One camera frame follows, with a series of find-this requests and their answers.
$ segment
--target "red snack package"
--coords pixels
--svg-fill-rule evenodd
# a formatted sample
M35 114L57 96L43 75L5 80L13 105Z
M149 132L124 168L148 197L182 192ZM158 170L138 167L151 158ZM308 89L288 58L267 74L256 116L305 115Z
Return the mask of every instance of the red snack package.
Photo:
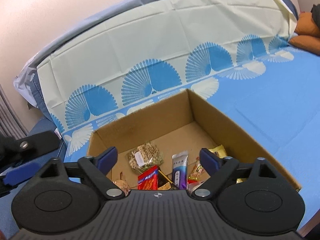
M138 176L138 189L158 190L158 167L156 165Z

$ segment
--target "ribbed black surface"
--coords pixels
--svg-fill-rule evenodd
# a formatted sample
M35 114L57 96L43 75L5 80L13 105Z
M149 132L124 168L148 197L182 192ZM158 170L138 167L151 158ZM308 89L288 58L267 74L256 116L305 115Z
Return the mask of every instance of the ribbed black surface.
M12 240L301 239L294 232L281 236L248 235L226 224L209 202L193 200L186 191L163 191L161 197L155 193L158 192L133 190L123 200L109 201L94 221L70 233L41 236L23 229Z

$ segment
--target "white and blue wrapper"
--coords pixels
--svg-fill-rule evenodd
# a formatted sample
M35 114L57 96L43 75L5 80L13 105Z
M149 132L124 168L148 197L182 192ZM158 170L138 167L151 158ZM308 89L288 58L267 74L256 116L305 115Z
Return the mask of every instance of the white and blue wrapper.
M172 181L179 189L187 189L188 151L172 155Z

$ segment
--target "triangular cutout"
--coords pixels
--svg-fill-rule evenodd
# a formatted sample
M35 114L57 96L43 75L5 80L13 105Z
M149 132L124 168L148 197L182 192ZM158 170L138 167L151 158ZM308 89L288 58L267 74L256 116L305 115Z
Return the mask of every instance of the triangular cutout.
M52 163L41 175L41 178L58 177L59 170L56 163Z
M272 172L272 170L266 164L261 164L259 177L275 179L276 175Z

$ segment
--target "metal screw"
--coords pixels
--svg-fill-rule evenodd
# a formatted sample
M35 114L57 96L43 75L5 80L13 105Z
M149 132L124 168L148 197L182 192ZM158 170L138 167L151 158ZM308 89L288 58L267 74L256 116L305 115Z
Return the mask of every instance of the metal screw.
M20 143L20 148L22 150L26 149L29 146L27 141L23 141L22 143Z
M107 195L110 197L119 197L122 194L122 190L118 188L111 188L107 190Z
M210 195L210 191L205 188L196 189L195 195L198 197L207 197Z

